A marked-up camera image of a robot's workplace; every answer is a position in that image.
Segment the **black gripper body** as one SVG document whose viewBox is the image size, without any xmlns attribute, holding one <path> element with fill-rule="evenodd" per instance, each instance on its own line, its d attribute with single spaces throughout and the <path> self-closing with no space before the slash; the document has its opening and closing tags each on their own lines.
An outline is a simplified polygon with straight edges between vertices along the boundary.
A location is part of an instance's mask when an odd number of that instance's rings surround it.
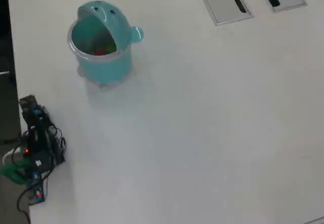
<svg viewBox="0 0 324 224">
<path fill-rule="evenodd" d="M 34 108 L 22 107 L 22 115 L 28 126 L 36 126 L 37 124 L 45 127 L 51 126 L 50 117 L 46 117 L 40 105 Z"/>
</svg>

